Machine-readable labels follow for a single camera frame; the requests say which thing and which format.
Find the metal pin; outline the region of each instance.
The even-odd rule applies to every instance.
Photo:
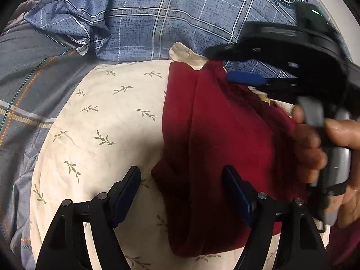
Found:
[[[257,196],[260,198],[260,199],[263,199],[265,200],[267,197],[268,197],[268,194],[264,193],[264,192],[260,192],[257,194]]]
[[[98,199],[99,199],[99,200],[104,200],[104,199],[106,199],[107,196],[108,196],[107,193],[102,192],[102,193],[99,193],[99,194],[98,194]]]
[[[300,199],[300,198],[296,198],[295,203],[298,204],[299,206],[301,206],[301,205],[304,204],[304,201],[302,199]]]
[[[71,200],[70,200],[70,199],[65,199],[65,200],[61,203],[61,205],[64,206],[64,207],[67,207],[67,206],[69,206],[70,204],[71,204]]]

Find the leaf print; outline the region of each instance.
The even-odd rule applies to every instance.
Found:
[[[143,117],[144,115],[147,115],[148,117],[152,118],[152,119],[155,121],[155,118],[154,118],[154,117],[156,117],[156,116],[155,116],[155,115],[150,115],[150,114],[148,114],[150,111],[148,111],[148,110],[141,110],[141,109],[137,109],[137,111],[141,112],[142,117]]]
[[[203,255],[203,256],[199,256],[195,259],[195,261],[199,261],[199,260],[205,260],[207,262],[209,262],[209,258],[221,258],[221,255]]]
[[[152,77],[152,76],[154,75],[154,76],[157,76],[157,77],[162,78],[162,77],[160,76],[160,73],[154,73],[154,71],[145,73],[145,74],[143,74],[143,76],[144,76],[144,75],[150,75],[150,77]]]
[[[102,69],[105,69],[105,68],[107,68],[107,66],[96,67],[94,70],[102,70]]]
[[[140,182],[140,186],[143,186],[143,187],[145,187],[145,188],[150,189],[150,187],[149,187],[147,184],[145,184],[145,182],[146,182],[146,179],[143,178],[143,179],[141,180],[141,182]]]
[[[63,132],[60,130],[60,133],[54,136],[55,138],[54,138],[53,142],[57,139],[57,137],[59,137],[59,139],[60,139],[65,133],[67,133],[67,131]]]
[[[195,54],[193,51],[191,51],[190,49],[188,49],[187,57],[189,57],[190,59],[196,59],[196,58],[197,58],[197,54]]]
[[[90,110],[94,110],[94,111],[98,111],[96,108],[97,108],[98,106],[94,106],[94,107],[91,107],[91,105],[89,105],[87,108],[84,108],[84,109],[82,109],[80,112],[83,112],[83,111],[86,111],[86,113],[88,113],[88,111],[90,111]]]
[[[265,266],[269,263],[269,260],[276,254],[277,251],[278,251],[278,250],[276,250],[274,253],[271,253],[271,254],[270,254],[269,258],[266,259],[266,264],[265,264]]]
[[[79,89],[76,94],[78,94],[80,97],[80,96],[84,96],[86,93],[84,93],[84,89],[82,91]]]
[[[141,256],[139,257],[129,257],[129,256],[125,256],[125,258],[127,258],[127,260],[129,260],[131,262],[132,267],[134,267],[135,264],[140,265],[143,269],[145,270],[150,270],[149,268],[147,268],[146,266],[150,266],[151,263],[143,263],[140,261]]]
[[[115,142],[110,142],[108,140],[109,135],[106,135],[106,139],[104,139],[103,137],[101,137],[101,134],[99,133],[98,130],[96,130],[96,134],[98,134],[98,137],[94,137],[94,139],[100,139],[102,141],[99,145],[103,145],[103,144],[113,145],[113,144],[116,144]]]
[[[116,94],[116,93],[119,93],[120,91],[127,91],[129,88],[133,88],[132,86],[121,86],[122,88],[121,89],[114,89],[114,93],[113,94]]]
[[[69,174],[71,173],[71,171],[73,171],[73,172],[75,173],[76,178],[77,178],[77,183],[79,183],[80,180],[79,180],[79,177],[78,177],[78,176],[80,176],[81,173],[77,172],[76,169],[74,168],[74,167],[76,167],[76,164],[71,164],[71,163],[69,163],[69,161],[67,161],[67,160],[64,161],[64,163],[66,163],[66,164],[68,165],[68,167],[69,167]]]
[[[116,72],[114,72],[114,70],[108,70],[108,71],[106,71],[106,74],[108,74],[108,75],[113,75],[113,76],[115,76],[115,74],[117,74]]]
[[[156,218],[160,221],[156,226],[165,226],[165,231],[167,232],[167,223],[160,217],[159,214],[156,215]]]
[[[46,204],[46,201],[44,200],[44,192],[43,192],[43,194],[40,194],[40,192],[39,192],[39,190],[37,189],[35,183],[34,183],[34,187],[35,187],[35,190],[32,190],[32,191],[33,191],[35,194],[37,194],[37,196],[38,196],[37,200],[38,200],[38,201],[42,201],[42,202],[44,202],[44,204]]]

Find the red fabric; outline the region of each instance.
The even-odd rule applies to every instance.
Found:
[[[221,172],[233,165],[257,191],[305,197],[295,180],[294,125],[247,86],[228,84],[222,62],[199,70],[170,64],[163,111],[164,152],[153,168],[166,206],[169,242],[178,256],[219,253],[245,245],[249,228],[224,192]],[[280,232],[280,224],[274,234]]]
[[[331,227],[326,250],[334,265],[345,262],[358,245],[360,245],[360,218],[346,228],[339,228],[337,223]]]

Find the blue plaid fabric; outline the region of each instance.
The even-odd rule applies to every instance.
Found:
[[[27,15],[34,26],[71,37],[78,52],[109,61],[168,58],[177,41],[197,53],[235,43],[245,21],[295,25],[296,0],[41,0]],[[316,0],[301,0],[316,4]],[[287,76],[258,61],[226,62],[228,70]]]

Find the hand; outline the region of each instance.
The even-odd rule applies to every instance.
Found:
[[[320,137],[316,130],[304,124],[304,113],[299,106],[292,110],[295,129],[295,154],[299,160],[298,178],[304,183],[317,180],[320,169],[327,163],[326,154],[320,148]],[[360,217],[360,123],[353,120],[335,121],[325,119],[329,138],[338,146],[353,149],[349,183],[344,195],[333,196],[327,212],[339,208],[338,225],[346,227]]]

